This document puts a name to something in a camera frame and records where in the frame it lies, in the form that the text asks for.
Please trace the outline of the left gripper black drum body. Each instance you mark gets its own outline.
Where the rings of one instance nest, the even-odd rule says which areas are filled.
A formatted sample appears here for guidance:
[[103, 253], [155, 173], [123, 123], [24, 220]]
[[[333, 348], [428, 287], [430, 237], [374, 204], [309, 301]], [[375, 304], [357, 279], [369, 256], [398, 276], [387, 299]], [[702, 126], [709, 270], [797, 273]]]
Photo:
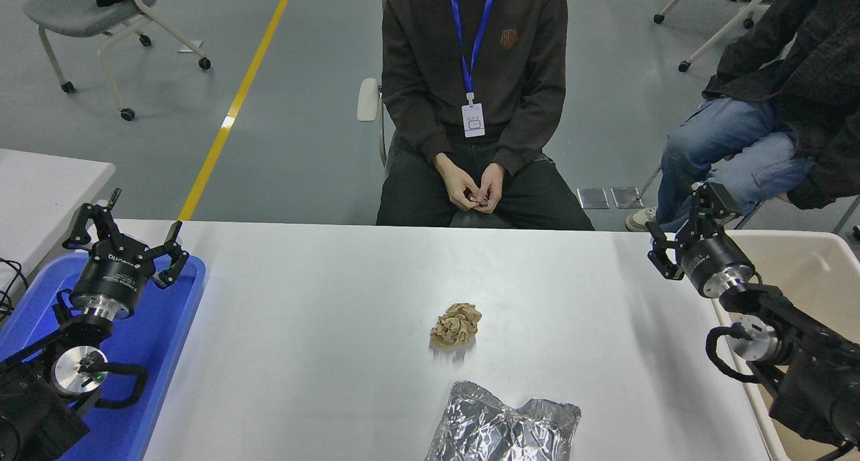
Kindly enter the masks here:
[[89, 251], [89, 260], [71, 293], [71, 304], [105, 296], [126, 306], [136, 306], [155, 271], [153, 259], [139, 259], [148, 246], [135, 239], [122, 239], [118, 246], [100, 240]]

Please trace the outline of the person's left hand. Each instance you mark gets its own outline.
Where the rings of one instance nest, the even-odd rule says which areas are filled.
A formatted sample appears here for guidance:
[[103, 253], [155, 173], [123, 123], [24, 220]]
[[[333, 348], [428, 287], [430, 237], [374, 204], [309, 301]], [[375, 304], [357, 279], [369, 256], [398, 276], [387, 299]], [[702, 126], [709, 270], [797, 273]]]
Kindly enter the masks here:
[[485, 214], [491, 214], [503, 197], [503, 180], [506, 171], [497, 162], [491, 162], [482, 173], [481, 185], [478, 192], [474, 192], [477, 201], [476, 209]]

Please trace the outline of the person's right hand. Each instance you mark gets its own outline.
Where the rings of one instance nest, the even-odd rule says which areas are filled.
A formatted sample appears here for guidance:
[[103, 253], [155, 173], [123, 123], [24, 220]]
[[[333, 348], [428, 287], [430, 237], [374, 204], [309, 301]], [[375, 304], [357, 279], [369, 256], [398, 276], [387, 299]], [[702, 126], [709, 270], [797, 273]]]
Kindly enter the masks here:
[[442, 176], [449, 201], [458, 210], [476, 209], [477, 201], [474, 192], [478, 192], [480, 188], [469, 176], [469, 173], [458, 167], [447, 154], [436, 154], [433, 163]]

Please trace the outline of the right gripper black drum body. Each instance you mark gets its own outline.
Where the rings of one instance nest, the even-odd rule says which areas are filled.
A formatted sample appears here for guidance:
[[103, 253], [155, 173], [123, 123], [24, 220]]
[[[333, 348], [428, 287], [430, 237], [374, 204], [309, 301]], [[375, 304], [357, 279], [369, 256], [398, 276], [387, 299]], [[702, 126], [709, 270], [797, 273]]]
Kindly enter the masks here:
[[688, 244], [679, 265], [700, 294], [722, 294], [752, 278], [752, 262], [728, 235]]

